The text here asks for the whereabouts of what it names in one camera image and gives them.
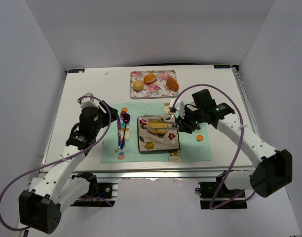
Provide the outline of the herb bread slice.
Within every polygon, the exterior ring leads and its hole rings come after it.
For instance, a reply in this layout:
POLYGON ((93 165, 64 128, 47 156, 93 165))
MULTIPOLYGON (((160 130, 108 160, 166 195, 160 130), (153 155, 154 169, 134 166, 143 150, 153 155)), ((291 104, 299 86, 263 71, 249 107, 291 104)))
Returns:
POLYGON ((153 134, 165 134, 169 125, 162 120, 149 120, 146 129, 153 134))

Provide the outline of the round pale bread roll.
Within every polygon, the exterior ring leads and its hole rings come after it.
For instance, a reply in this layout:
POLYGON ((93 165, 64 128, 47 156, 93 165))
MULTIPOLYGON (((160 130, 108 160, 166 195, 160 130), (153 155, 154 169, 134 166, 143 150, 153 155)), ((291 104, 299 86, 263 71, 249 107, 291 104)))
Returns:
POLYGON ((132 87, 135 91, 141 91, 144 89, 144 83, 140 80, 136 80, 133 82, 132 87))

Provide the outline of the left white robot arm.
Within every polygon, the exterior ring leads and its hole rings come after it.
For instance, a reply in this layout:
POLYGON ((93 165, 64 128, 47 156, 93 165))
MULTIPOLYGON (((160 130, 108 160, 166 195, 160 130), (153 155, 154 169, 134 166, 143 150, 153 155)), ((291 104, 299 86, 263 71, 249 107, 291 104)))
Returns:
POLYGON ((93 195, 96 176, 89 172, 73 175, 97 141, 102 128, 109 128, 118 111, 104 101, 81 103, 79 122, 69 134, 57 164, 30 191, 23 191, 18 199, 20 223, 46 234, 53 233, 62 214, 79 197, 93 195))

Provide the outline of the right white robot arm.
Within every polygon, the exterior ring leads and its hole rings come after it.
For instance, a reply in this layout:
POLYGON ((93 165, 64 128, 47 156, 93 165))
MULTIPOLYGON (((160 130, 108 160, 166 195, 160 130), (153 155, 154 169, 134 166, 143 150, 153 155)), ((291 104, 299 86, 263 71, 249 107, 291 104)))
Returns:
POLYGON ((278 150, 262 140, 243 124, 239 110, 227 103, 216 104, 208 89, 192 95, 194 105, 181 99, 170 102, 170 110, 178 111, 180 132, 193 133, 200 123, 212 125, 227 136, 250 160, 254 171, 225 171, 216 178, 217 187, 229 190, 252 190, 263 198, 290 184, 293 158, 286 149, 278 150))

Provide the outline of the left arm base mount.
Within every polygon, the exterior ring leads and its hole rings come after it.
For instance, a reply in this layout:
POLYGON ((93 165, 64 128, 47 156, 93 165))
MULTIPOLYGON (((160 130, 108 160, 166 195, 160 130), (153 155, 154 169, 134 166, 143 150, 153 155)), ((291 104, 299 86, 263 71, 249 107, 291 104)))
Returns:
POLYGON ((74 207, 113 207, 115 204, 114 183, 99 182, 97 176, 90 172, 81 172, 72 175, 71 179, 85 179, 89 183, 89 191, 77 199, 71 206, 74 207))

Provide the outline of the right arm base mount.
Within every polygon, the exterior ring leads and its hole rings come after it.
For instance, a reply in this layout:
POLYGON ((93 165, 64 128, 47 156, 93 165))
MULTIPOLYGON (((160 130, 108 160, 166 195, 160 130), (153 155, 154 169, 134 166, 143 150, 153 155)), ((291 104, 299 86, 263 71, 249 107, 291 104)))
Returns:
MULTIPOLYGON (((218 185, 214 182, 198 183, 198 187, 195 188, 194 191, 199 195, 201 209, 203 210, 210 209, 209 208, 210 202, 212 200, 212 197, 217 187, 218 185)), ((240 192, 241 190, 239 189, 228 190, 227 188, 222 188, 220 192, 217 194, 213 207, 226 202, 228 199, 234 197, 240 192)), ((220 209, 247 209, 247 203, 245 201, 245 198, 246 198, 245 193, 243 193, 232 202, 220 207, 220 209)))

